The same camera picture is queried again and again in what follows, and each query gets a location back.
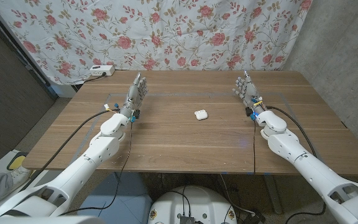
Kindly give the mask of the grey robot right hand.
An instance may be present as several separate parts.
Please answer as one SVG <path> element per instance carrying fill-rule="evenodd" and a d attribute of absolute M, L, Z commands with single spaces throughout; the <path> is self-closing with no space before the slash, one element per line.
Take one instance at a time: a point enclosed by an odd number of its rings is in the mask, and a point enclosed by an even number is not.
<path fill-rule="evenodd" d="M 249 116 L 257 117 L 266 110 L 263 98 L 246 70 L 244 70 L 244 76 L 239 77 L 235 84 L 236 88 L 233 88 L 232 91 L 242 100 Z"/>

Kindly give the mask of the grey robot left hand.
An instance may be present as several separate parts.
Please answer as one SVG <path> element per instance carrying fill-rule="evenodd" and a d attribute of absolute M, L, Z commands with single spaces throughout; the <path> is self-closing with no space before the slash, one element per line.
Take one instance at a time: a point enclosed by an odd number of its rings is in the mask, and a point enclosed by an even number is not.
<path fill-rule="evenodd" d="M 138 72 L 133 84 L 129 87 L 124 104 L 120 109 L 120 114 L 131 118 L 136 111 L 140 110 L 147 92 L 147 80 Z"/>

